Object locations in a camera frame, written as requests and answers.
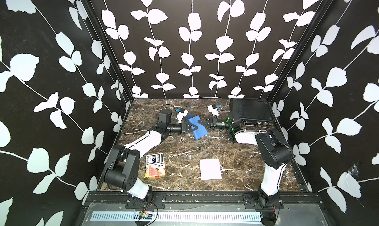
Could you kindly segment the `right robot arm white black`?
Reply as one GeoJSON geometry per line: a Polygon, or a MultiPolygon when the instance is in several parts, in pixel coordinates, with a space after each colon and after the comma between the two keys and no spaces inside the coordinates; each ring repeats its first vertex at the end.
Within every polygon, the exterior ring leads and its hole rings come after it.
{"type": "Polygon", "coordinates": [[[280,200],[281,178],[293,156],[293,151],[278,129],[271,128],[264,131],[242,129],[240,116],[235,111],[230,111],[226,119],[211,116],[200,119],[197,123],[209,130],[226,130],[228,139],[234,143],[258,146],[265,162],[265,172],[255,200],[263,209],[273,206],[277,200],[280,200]]]}

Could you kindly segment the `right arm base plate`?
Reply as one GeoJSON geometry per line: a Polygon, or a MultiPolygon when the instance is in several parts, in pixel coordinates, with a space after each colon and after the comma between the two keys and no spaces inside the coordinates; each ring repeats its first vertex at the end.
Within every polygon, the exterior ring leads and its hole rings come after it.
{"type": "Polygon", "coordinates": [[[246,193],[242,195],[245,209],[255,209],[257,211],[274,211],[283,209],[279,193],[267,196],[264,192],[246,193]]]}

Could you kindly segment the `blue square paper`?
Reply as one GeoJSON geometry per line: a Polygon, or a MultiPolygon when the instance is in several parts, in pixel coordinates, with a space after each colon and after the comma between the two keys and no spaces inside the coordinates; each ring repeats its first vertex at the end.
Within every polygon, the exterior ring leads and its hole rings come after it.
{"type": "Polygon", "coordinates": [[[187,114],[187,116],[186,116],[186,121],[188,121],[188,120],[191,119],[192,117],[193,117],[192,114],[187,114]]]}
{"type": "Polygon", "coordinates": [[[189,122],[197,127],[197,130],[193,131],[193,135],[196,140],[199,140],[201,137],[206,136],[208,134],[206,128],[198,123],[199,120],[199,116],[189,118],[189,122]]]}

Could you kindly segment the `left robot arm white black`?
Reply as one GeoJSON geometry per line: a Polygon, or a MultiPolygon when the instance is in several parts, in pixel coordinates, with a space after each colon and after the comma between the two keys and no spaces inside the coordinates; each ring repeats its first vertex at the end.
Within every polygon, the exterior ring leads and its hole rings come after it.
{"type": "Polygon", "coordinates": [[[196,130],[198,127],[186,120],[173,123],[172,110],[161,110],[158,120],[144,136],[124,146],[112,147],[102,173],[103,182],[125,190],[136,199],[150,202],[152,187],[138,178],[141,155],[160,145],[170,134],[187,134],[196,130]]]}

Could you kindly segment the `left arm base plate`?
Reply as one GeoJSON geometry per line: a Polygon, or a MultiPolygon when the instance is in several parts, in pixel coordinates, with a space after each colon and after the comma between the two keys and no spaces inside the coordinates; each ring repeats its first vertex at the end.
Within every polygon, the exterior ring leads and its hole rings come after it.
{"type": "Polygon", "coordinates": [[[150,199],[139,199],[135,196],[128,195],[126,199],[126,209],[143,209],[149,206],[148,210],[155,208],[164,209],[166,194],[163,192],[153,191],[150,199]]]}

